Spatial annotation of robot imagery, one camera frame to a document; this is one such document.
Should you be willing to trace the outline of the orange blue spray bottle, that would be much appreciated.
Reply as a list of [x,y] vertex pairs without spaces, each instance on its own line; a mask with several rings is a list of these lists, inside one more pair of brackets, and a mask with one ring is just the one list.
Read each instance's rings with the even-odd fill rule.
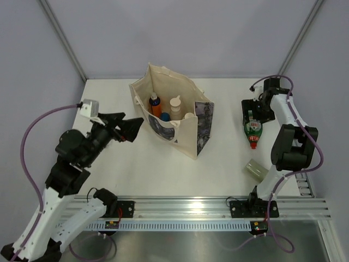
[[149,105],[150,105],[151,113],[157,118],[160,118],[160,115],[162,113],[161,99],[157,96],[155,92],[151,94],[151,97],[149,99]]

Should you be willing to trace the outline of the beige pump bottle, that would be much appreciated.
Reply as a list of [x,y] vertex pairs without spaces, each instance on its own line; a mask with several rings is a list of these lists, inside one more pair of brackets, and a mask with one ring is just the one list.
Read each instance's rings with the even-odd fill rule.
[[180,96],[174,97],[170,100],[170,119],[171,121],[179,121],[183,118],[182,108],[181,108]]

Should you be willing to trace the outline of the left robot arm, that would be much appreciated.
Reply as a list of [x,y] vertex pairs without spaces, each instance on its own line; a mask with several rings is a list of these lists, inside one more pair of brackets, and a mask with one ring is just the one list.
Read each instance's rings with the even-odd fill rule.
[[63,211],[90,176],[88,168],[111,140],[133,142],[143,118],[126,120],[123,112],[98,114],[91,131],[83,135],[76,129],[62,134],[55,151],[57,161],[45,182],[42,204],[22,236],[5,245],[1,255],[7,261],[59,261],[70,243],[92,221],[122,214],[116,195],[98,189],[93,198],[70,219],[57,226]]

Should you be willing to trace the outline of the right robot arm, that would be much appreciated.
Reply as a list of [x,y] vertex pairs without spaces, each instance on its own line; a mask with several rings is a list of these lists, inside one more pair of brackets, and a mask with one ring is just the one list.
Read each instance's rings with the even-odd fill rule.
[[250,147],[255,149],[263,125],[277,120],[280,130],[271,149],[272,166],[263,181],[249,194],[247,211],[258,217],[271,205],[286,180],[306,170],[312,161],[318,130],[301,118],[293,101],[293,87],[282,88],[282,75],[260,79],[263,91],[256,99],[242,100],[243,129]]

